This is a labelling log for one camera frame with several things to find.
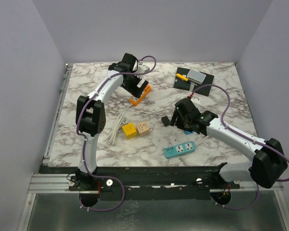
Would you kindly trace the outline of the orange power strip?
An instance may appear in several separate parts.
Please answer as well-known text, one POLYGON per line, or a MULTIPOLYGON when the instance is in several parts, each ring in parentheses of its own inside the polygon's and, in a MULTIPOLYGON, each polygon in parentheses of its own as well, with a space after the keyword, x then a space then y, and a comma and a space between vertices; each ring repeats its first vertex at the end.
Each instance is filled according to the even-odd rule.
POLYGON ((150 91, 151 86, 148 84, 144 89, 144 91, 142 92, 140 98, 136 98, 133 96, 129 99, 129 102, 132 104, 132 106, 136 107, 141 101, 143 101, 143 99, 150 93, 150 91))

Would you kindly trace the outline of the teal power strip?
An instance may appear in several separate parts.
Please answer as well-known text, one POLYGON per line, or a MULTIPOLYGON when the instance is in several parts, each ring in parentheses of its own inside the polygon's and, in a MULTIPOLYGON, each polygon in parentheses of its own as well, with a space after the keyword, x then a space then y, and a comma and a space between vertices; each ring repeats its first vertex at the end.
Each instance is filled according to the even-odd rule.
POLYGON ((196 145, 193 141, 177 144, 175 146, 163 149, 164 155, 167 159, 178 157, 181 155, 193 153, 196 150, 196 145))

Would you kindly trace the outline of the blue flat charger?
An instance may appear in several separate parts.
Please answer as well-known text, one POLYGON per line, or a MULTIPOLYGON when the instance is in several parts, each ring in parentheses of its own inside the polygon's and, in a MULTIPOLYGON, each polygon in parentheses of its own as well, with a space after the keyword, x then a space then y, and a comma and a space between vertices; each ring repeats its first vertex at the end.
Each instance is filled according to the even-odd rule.
POLYGON ((184 130, 184 133, 188 135, 188 134, 192 134, 193 131, 186 131, 186 130, 184 130))

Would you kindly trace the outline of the black power adapter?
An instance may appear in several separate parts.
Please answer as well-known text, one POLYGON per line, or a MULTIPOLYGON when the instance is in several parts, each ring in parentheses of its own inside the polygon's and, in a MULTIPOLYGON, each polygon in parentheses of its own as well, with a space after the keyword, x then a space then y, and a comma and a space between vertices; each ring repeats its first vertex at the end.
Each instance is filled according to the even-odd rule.
POLYGON ((167 126, 170 125, 170 120, 169 120, 168 116, 163 116, 163 117, 161 118, 161 122, 162 122, 162 124, 163 124, 165 127, 167 127, 167 126))

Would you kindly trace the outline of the yellow cube socket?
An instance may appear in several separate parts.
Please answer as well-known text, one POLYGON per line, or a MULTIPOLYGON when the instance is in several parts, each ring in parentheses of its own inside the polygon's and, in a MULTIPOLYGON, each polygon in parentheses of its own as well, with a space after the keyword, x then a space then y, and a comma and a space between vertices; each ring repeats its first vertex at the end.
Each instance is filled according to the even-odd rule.
POLYGON ((122 126, 122 130, 127 140, 137 137, 137 130, 133 123, 128 123, 122 126))

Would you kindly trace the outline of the beige cube socket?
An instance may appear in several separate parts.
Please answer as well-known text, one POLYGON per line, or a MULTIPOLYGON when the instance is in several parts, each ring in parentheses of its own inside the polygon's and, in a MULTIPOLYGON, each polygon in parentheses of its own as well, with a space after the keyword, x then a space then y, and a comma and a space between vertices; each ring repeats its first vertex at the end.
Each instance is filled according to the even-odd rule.
POLYGON ((140 137, 144 137, 150 133, 150 127, 146 121, 138 123, 136 128, 140 137))

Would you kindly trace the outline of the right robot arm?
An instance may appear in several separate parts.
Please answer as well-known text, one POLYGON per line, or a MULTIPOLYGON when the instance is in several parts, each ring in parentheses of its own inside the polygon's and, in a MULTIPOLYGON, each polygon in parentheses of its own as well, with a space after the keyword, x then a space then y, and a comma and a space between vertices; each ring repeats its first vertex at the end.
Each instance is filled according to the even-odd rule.
POLYGON ((211 182, 223 188, 232 181, 253 181, 263 188, 271 188, 287 169, 281 143, 249 135, 236 127, 223 124, 216 114, 201 113, 189 97, 175 104, 171 126, 215 138, 243 154, 248 161, 218 165, 211 182))

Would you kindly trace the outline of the black mat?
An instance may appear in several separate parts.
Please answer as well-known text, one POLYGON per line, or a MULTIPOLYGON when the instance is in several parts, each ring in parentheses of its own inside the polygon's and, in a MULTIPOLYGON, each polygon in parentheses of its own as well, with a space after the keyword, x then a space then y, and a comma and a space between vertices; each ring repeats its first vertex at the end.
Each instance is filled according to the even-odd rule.
POLYGON ((213 83, 214 80, 214 75, 182 67, 177 68, 176 74, 182 75, 188 80, 185 81, 175 76, 173 87, 175 89, 186 91, 194 91, 203 85, 210 85, 213 83))

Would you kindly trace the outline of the grey rectangular box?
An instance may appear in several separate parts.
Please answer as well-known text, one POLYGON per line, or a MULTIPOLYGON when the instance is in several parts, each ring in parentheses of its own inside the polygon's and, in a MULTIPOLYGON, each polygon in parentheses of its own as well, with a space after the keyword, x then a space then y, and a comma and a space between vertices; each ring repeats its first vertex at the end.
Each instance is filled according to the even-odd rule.
POLYGON ((189 70, 189 72, 186 75, 187 77, 189 77, 190 79, 194 80, 195 82, 197 82, 198 84, 203 84, 205 78, 206 78, 206 74, 203 74, 201 72, 195 71, 195 70, 189 70))

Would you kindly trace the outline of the yellow handled screwdriver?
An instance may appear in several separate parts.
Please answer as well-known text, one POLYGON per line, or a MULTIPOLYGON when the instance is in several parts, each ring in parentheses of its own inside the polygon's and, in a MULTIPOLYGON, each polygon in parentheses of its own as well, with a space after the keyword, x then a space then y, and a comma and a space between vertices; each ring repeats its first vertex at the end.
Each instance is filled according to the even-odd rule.
POLYGON ((190 82, 193 83, 195 85, 198 85, 197 82, 195 82, 194 80, 190 79, 189 77, 185 76, 185 75, 181 75, 181 74, 176 74, 176 77, 178 77, 179 79, 185 81, 185 82, 190 82))

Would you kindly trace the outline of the aluminium frame rail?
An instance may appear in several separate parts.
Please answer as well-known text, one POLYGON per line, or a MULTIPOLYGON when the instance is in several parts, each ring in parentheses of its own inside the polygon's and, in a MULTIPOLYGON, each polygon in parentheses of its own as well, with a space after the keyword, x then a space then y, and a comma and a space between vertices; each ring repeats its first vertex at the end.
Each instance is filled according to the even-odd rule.
POLYGON ((28 193, 88 193, 98 194, 98 191, 69 190, 67 174, 33 174, 29 183, 28 193))

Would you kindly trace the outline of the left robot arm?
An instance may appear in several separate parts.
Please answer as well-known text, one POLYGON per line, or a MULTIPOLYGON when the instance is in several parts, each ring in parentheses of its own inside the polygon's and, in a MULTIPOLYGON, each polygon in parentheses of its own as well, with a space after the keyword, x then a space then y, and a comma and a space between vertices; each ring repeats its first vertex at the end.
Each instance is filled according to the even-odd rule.
POLYGON ((122 60, 108 67, 106 77, 88 96, 79 96, 76 109, 76 133, 84 137, 79 171, 85 174, 80 178, 80 184, 86 190, 96 186, 97 178, 92 175, 97 168, 96 151, 100 133, 106 124, 105 103, 119 87, 122 87, 135 98, 140 98, 148 85, 144 81, 141 86, 141 76, 152 72, 143 64, 142 59, 126 53, 122 60))

